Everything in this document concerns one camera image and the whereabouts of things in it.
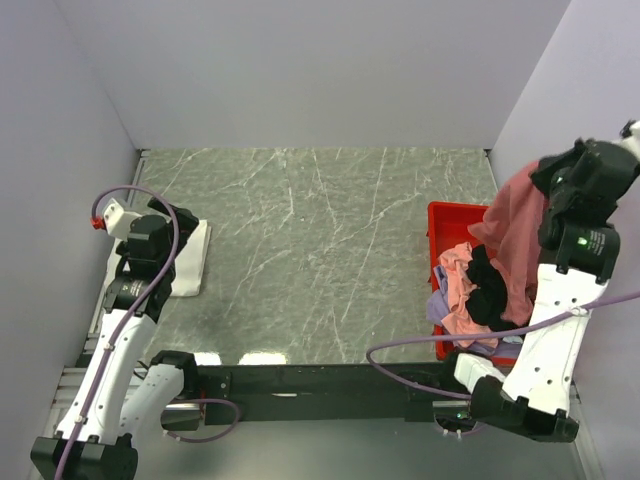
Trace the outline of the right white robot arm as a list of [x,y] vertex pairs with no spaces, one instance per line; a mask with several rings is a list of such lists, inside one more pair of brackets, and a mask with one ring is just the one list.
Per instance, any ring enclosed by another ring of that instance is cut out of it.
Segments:
[[536,441],[570,443],[570,385],[591,304],[606,290],[620,251],[609,218],[639,176],[639,140],[578,140],[531,174],[546,198],[537,232],[537,294],[520,354],[508,375],[488,359],[458,354],[441,371],[444,395],[470,392],[469,415]]

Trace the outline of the dark pink t shirt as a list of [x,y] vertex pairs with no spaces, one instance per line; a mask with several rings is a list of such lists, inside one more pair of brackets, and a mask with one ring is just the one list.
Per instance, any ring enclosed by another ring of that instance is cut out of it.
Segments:
[[538,229],[548,200],[533,184],[533,161],[513,175],[498,191],[480,222],[469,233],[495,253],[492,266],[507,289],[502,318],[517,326],[530,320],[537,293],[537,269],[541,247]]

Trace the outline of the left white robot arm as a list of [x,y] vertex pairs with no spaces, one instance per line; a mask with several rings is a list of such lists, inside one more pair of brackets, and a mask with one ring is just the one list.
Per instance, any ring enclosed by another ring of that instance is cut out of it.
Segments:
[[193,355],[164,352],[136,388],[134,370],[172,293],[175,260],[200,225],[189,210],[158,199],[140,215],[112,199],[95,228],[118,239],[119,257],[101,305],[97,344],[71,405],[31,461],[44,479],[132,479],[142,440],[173,400],[193,399],[200,378]]

